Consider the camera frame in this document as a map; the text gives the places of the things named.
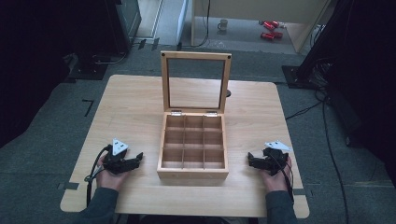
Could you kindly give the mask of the wooden compartment box with lid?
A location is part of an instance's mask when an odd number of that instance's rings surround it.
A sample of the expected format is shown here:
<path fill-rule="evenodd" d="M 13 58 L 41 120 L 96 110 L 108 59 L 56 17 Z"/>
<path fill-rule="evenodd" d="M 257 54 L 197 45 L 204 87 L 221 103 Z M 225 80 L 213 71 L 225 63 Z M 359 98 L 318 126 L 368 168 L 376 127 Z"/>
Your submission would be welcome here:
<path fill-rule="evenodd" d="M 230 53 L 161 52 L 163 130 L 159 177 L 227 177 L 224 110 L 231 61 Z"/>

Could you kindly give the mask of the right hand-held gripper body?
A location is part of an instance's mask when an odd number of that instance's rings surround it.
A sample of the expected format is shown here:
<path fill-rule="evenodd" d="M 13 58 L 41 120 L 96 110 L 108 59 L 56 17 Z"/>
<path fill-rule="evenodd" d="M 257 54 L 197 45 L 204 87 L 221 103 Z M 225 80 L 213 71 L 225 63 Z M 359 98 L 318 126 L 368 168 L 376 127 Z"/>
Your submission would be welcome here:
<path fill-rule="evenodd" d="M 291 147 L 276 140 L 273 142 L 265 142 L 265 149 L 262 151 L 266 163 L 265 170 L 270 172 L 270 175 L 275 175 L 287 166 L 289 152 Z"/>

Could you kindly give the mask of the person's right hand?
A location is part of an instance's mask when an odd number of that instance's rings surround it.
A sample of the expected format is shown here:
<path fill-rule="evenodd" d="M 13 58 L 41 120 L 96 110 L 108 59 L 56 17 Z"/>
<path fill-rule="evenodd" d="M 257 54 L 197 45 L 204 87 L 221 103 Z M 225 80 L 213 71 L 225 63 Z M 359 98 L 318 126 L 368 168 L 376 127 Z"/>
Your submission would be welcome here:
<path fill-rule="evenodd" d="M 269 175 L 267 171 L 260 170 L 259 174 L 268 193 L 273 191 L 288 191 L 291 186 L 291 159 L 287 160 L 287 165 L 276 175 Z"/>

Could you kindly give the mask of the black metal stand base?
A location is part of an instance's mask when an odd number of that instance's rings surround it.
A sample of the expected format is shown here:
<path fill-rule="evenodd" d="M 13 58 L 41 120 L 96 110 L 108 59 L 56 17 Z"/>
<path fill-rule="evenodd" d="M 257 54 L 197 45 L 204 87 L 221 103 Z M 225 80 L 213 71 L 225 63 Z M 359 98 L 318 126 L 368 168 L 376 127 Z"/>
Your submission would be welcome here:
<path fill-rule="evenodd" d="M 94 54 L 89 62 L 77 61 L 68 75 L 70 79 L 102 80 L 107 67 L 120 63 L 126 53 L 117 55 Z"/>

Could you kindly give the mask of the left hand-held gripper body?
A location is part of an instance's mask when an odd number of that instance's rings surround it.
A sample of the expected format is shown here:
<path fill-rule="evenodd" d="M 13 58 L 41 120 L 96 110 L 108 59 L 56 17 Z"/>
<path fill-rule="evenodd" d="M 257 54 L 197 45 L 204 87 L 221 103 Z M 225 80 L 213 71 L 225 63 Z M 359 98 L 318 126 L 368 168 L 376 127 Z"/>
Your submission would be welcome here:
<path fill-rule="evenodd" d="M 130 167 L 128 166 L 128 162 L 124 159 L 128 147 L 127 144 L 114 138 L 105 156 L 105 160 L 103 161 L 104 168 L 114 175 L 129 171 Z"/>

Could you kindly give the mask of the white panel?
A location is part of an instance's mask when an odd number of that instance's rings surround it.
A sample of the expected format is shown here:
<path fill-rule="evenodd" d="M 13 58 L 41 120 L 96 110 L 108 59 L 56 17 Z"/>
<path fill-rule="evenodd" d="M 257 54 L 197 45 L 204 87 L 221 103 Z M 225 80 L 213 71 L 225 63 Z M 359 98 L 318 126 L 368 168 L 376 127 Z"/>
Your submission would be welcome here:
<path fill-rule="evenodd" d="M 187 10 L 189 6 L 190 0 L 183 0 L 183 4 L 180 10 L 180 14 L 177 20 L 177 37 L 176 37 L 176 43 L 178 44 L 180 42 L 182 33 L 183 33 L 183 28 L 184 28 L 184 23 L 187 15 Z"/>

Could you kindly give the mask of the person's left hand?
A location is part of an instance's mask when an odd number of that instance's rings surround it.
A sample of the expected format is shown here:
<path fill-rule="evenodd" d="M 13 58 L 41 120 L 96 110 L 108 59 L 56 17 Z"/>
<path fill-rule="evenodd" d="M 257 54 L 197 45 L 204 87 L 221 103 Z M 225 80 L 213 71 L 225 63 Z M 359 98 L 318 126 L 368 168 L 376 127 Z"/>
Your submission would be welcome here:
<path fill-rule="evenodd" d="M 96 185 L 98 188 L 114 189 L 116 191 L 120 191 L 128 176 L 129 172 L 114 175 L 108 170 L 104 170 L 96 175 Z"/>

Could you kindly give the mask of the dark cabinet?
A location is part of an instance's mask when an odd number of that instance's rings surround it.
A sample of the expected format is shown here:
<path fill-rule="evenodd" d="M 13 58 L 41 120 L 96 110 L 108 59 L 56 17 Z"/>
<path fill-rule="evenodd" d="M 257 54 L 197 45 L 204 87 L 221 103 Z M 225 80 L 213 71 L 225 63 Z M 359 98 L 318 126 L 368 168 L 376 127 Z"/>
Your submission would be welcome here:
<path fill-rule="evenodd" d="M 105 3 L 114 52 L 126 53 L 133 44 L 142 20 L 138 1 L 105 0 Z"/>

